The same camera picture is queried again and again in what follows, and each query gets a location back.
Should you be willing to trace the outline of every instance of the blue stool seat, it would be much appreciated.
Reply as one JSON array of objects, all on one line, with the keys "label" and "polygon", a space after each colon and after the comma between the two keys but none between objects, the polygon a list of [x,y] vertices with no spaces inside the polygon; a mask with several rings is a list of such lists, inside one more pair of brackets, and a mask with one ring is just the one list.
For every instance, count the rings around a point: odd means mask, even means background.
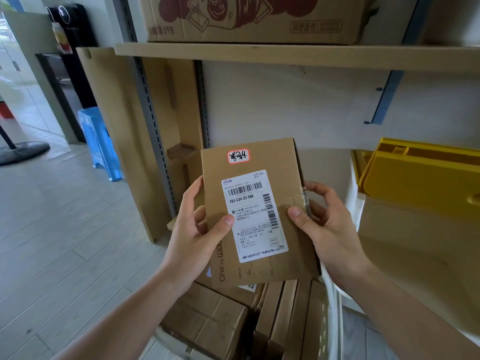
[{"label": "blue stool seat", "polygon": [[81,128],[92,156],[93,168],[102,165],[112,182],[122,179],[122,170],[98,107],[78,111]]}]

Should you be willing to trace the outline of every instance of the cardboard package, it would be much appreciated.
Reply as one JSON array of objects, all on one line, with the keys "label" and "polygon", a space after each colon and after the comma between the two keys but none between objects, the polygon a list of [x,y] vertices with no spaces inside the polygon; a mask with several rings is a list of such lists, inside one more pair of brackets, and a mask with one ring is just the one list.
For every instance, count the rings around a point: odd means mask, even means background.
[{"label": "cardboard package", "polygon": [[283,360],[300,360],[301,358],[311,282],[311,280],[304,279],[298,281],[292,316],[286,335]]},{"label": "cardboard package", "polygon": [[281,359],[287,343],[290,320],[297,291],[298,280],[288,280],[283,286],[280,302],[273,321],[272,333],[267,344],[266,358]]},{"label": "cardboard package", "polygon": [[160,327],[209,357],[229,360],[237,349],[247,313],[240,303],[194,282]]},{"label": "cardboard package", "polygon": [[212,286],[212,275],[210,273],[210,265],[195,279],[195,282],[214,290],[238,303],[247,306],[250,310],[257,310],[260,298],[264,291],[265,284],[250,284],[242,286],[233,286],[231,288],[214,289]]},{"label": "cardboard package", "polygon": [[148,41],[358,42],[373,0],[139,0]]},{"label": "cardboard package", "polygon": [[307,321],[303,336],[302,360],[326,359],[328,347],[328,295],[323,283],[312,280]]},{"label": "cardboard package", "polygon": [[210,260],[213,287],[317,277],[313,243],[287,215],[291,205],[306,212],[294,140],[204,149],[201,159],[208,227],[235,217]]},{"label": "cardboard package", "polygon": [[253,343],[251,347],[251,355],[254,359],[263,359],[267,348],[270,334],[272,333],[277,307],[279,305],[280,295],[282,293],[284,283],[273,282],[267,286],[263,306],[258,317],[257,326],[253,333]]}]

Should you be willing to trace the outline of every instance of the vertical barcode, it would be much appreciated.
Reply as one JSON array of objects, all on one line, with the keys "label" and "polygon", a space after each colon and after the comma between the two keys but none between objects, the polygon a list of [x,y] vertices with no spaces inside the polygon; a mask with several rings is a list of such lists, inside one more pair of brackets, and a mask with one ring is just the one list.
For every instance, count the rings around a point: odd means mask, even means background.
[{"label": "vertical barcode", "polygon": [[228,195],[229,196],[235,196],[236,194],[250,192],[250,191],[253,191],[253,190],[259,190],[260,188],[263,188],[261,182],[246,184],[244,186],[239,186],[239,187],[229,189],[228,190]]},{"label": "vertical barcode", "polygon": [[270,220],[270,226],[272,227],[272,230],[277,229],[279,227],[279,222],[277,221],[277,216],[275,215],[275,210],[273,209],[270,193],[265,193],[263,195],[263,202],[265,203],[265,208],[267,209],[268,219]]}]

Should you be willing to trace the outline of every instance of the wooden floor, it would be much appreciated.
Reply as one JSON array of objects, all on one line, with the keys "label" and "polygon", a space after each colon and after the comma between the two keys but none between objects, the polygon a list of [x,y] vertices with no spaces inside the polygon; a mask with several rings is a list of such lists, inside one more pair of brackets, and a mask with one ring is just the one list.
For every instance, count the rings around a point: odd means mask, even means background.
[{"label": "wooden floor", "polygon": [[[16,134],[14,141],[37,138]],[[27,163],[0,167],[0,360],[50,359],[159,267],[125,181],[93,169],[85,145],[48,141]],[[344,310],[345,360],[396,359],[373,326]],[[153,339],[141,359],[178,358]]]}]

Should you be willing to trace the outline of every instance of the red object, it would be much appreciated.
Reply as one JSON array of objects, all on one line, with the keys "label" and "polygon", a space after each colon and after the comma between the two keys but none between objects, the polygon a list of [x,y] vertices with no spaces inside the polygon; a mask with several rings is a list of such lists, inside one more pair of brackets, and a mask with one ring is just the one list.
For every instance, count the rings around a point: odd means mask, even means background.
[{"label": "red object", "polygon": [[0,116],[4,119],[15,119],[5,102],[0,102]]}]

